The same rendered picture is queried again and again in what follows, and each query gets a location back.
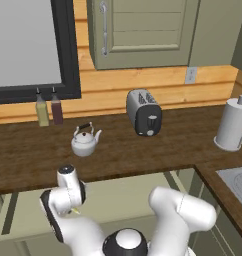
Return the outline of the open olive green drawer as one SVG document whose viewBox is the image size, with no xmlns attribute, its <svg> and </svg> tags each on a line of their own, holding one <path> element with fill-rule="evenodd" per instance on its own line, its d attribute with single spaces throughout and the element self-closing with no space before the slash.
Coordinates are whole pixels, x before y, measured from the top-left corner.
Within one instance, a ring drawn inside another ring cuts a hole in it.
<svg viewBox="0 0 242 256">
<path fill-rule="evenodd" d="M 89 217 L 106 235 L 122 228 L 140 230 L 147 239 L 153 235 L 156 217 L 148 204 L 151 190 L 169 185 L 162 173 L 133 176 L 86 185 L 86 200 L 77 213 Z M 0 256 L 72 256 L 68 246 L 58 242 L 43 213 L 40 190 L 20 192 L 10 231 L 2 232 L 11 196 L 5 197 L 0 215 Z"/>
</svg>

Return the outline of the silver and black toaster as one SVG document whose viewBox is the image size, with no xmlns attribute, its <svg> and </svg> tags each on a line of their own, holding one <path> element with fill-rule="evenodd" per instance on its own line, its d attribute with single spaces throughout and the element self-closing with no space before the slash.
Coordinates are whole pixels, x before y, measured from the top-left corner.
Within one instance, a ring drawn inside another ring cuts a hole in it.
<svg viewBox="0 0 242 256">
<path fill-rule="evenodd" d="M 126 98 L 126 112 L 139 136 L 155 136 L 162 123 L 162 110 L 147 89 L 133 89 Z"/>
</svg>

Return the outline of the dark red sauce bottle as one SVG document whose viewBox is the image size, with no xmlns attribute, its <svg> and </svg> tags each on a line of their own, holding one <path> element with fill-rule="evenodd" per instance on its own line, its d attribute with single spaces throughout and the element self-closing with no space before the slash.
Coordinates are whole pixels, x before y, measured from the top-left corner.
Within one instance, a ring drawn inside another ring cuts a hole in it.
<svg viewBox="0 0 242 256">
<path fill-rule="evenodd" d="M 53 122 L 55 125 L 60 125 L 63 123 L 63 113 L 61 101 L 57 97 L 57 92 L 55 88 L 52 88 L 52 100 L 51 100 L 51 109 Z"/>
</svg>

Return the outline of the yellow-green oil bottle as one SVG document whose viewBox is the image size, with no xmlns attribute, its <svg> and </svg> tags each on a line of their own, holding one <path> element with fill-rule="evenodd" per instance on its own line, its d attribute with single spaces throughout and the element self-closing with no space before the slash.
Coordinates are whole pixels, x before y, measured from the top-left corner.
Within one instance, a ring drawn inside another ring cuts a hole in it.
<svg viewBox="0 0 242 256">
<path fill-rule="evenodd" d="M 36 97 L 36 113 L 38 117 L 38 123 L 41 127 L 46 127 L 49 125 L 49 114 L 46 101 L 42 98 L 39 89 L 36 90 Z"/>
</svg>

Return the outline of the olive green cupboard door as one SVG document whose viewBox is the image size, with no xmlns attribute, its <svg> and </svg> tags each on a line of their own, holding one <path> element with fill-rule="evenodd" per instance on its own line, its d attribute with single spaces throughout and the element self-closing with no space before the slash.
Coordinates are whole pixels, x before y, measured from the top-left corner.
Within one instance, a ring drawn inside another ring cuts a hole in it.
<svg viewBox="0 0 242 256">
<path fill-rule="evenodd" d="M 107 5 L 104 57 L 103 15 Z M 199 0 L 87 0 L 90 55 L 97 70 L 186 66 Z"/>
</svg>

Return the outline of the white paper towel roll holder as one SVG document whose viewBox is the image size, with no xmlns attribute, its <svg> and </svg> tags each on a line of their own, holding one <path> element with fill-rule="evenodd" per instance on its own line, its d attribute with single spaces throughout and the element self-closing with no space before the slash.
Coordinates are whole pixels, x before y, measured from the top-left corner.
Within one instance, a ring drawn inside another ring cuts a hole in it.
<svg viewBox="0 0 242 256">
<path fill-rule="evenodd" d="M 235 152 L 242 146 L 242 95 L 227 100 L 217 135 L 213 139 L 222 150 Z"/>
</svg>

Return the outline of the black framed window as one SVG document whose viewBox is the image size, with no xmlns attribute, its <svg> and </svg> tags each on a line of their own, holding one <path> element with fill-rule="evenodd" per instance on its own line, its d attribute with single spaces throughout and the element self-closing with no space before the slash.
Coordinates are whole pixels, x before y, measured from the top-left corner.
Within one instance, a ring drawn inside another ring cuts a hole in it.
<svg viewBox="0 0 242 256">
<path fill-rule="evenodd" d="M 79 99 L 73 0 L 0 0 L 0 104 Z"/>
</svg>

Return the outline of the steel sink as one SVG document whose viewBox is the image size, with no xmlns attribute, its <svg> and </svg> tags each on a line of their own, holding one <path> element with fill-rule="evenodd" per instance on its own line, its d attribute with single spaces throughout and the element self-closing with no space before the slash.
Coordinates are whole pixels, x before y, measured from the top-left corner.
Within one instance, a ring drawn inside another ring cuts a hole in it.
<svg viewBox="0 0 242 256">
<path fill-rule="evenodd" d="M 242 204 L 242 167 L 218 170 L 217 174 Z"/>
</svg>

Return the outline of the olive green base cupboard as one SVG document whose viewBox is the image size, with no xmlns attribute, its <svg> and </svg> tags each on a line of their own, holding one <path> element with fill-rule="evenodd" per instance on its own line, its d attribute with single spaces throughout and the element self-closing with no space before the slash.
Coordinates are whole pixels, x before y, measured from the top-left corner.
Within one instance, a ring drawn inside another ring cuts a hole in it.
<svg viewBox="0 0 242 256">
<path fill-rule="evenodd" d="M 213 205 L 217 213 L 216 223 L 210 231 L 191 235 L 189 245 L 196 255 L 242 256 L 242 237 L 197 172 L 193 173 L 189 194 Z"/>
</svg>

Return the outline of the grey wall socket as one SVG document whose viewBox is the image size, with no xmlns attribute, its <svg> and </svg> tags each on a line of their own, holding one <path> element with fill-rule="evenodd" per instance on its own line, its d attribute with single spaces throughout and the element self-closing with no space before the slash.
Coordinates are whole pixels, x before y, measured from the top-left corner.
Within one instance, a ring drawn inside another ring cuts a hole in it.
<svg viewBox="0 0 242 256">
<path fill-rule="evenodd" d="M 197 75 L 197 68 L 196 67 L 188 67 L 185 76 L 185 83 L 186 84 L 194 84 Z"/>
</svg>

